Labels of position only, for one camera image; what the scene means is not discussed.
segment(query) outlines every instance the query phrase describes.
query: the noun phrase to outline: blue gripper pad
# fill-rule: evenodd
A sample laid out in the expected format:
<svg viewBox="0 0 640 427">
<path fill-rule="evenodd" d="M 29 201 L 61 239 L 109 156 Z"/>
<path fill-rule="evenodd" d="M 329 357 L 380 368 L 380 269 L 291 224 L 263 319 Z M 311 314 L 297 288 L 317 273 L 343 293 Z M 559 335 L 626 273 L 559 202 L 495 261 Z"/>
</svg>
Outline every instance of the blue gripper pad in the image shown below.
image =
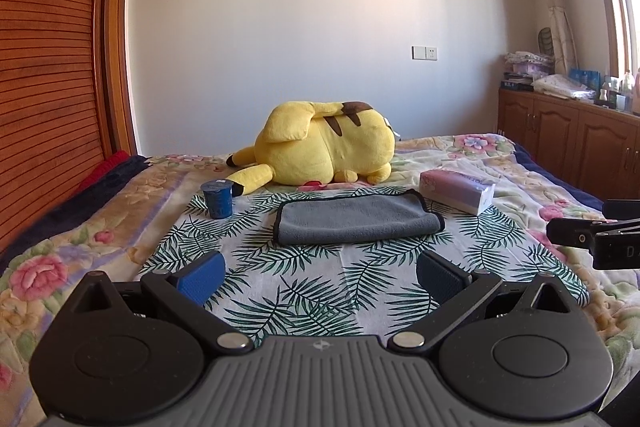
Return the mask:
<svg viewBox="0 0 640 427">
<path fill-rule="evenodd" d="M 182 295 L 202 306 L 225 281 L 225 258 L 219 251 L 204 254 L 169 277 Z"/>
</svg>

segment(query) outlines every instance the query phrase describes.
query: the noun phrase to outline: wooden sliding door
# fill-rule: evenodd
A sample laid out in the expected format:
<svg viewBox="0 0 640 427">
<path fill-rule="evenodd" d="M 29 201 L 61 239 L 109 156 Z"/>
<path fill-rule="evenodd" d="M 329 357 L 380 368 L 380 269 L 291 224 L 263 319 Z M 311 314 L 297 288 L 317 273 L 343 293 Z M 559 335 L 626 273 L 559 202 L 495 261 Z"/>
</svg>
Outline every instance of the wooden sliding door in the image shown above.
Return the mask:
<svg viewBox="0 0 640 427">
<path fill-rule="evenodd" d="M 0 252 L 112 152 L 103 0 L 0 0 Z"/>
</svg>

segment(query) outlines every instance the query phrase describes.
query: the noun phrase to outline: pikachu plush toy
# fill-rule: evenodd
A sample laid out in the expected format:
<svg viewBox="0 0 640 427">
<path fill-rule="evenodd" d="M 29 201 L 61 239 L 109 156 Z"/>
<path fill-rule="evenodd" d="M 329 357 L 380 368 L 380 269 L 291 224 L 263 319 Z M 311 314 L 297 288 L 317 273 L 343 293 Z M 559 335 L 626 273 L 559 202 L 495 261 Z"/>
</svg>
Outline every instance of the pikachu plush toy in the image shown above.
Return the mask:
<svg viewBox="0 0 640 427">
<path fill-rule="evenodd" d="M 248 166 L 231 174 L 233 194 L 250 194 L 273 181 L 282 185 L 370 184 L 391 174 L 396 138 L 388 121 L 364 102 L 286 102 L 276 107 L 252 147 L 226 163 Z"/>
</svg>

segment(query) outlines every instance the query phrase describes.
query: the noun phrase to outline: folded clothes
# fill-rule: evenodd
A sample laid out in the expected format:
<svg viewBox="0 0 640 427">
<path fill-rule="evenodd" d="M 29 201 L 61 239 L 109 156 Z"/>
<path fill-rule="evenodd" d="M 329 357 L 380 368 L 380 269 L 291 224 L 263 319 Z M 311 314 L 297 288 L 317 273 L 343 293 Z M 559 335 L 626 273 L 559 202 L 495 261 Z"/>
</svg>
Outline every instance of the folded clothes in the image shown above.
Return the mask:
<svg viewBox="0 0 640 427">
<path fill-rule="evenodd" d="M 281 245 L 366 243 L 428 235 L 444 229 L 444 218 L 429 212 L 416 190 L 287 201 L 281 204 L 273 239 Z"/>
</svg>

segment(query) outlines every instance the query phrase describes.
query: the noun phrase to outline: metal screw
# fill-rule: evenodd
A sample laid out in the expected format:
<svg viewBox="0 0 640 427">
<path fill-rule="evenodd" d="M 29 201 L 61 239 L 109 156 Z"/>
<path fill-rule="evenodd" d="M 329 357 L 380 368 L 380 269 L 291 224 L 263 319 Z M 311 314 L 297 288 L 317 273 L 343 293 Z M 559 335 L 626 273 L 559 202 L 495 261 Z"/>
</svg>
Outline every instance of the metal screw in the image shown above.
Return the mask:
<svg viewBox="0 0 640 427">
<path fill-rule="evenodd" d="M 218 345 L 225 349 L 243 349 L 251 343 L 251 339 L 242 333 L 222 333 L 218 337 Z"/>
<path fill-rule="evenodd" d="M 394 344 L 404 349 L 415 349 L 424 345 L 424 337 L 415 331 L 400 331 L 394 335 Z"/>
</svg>

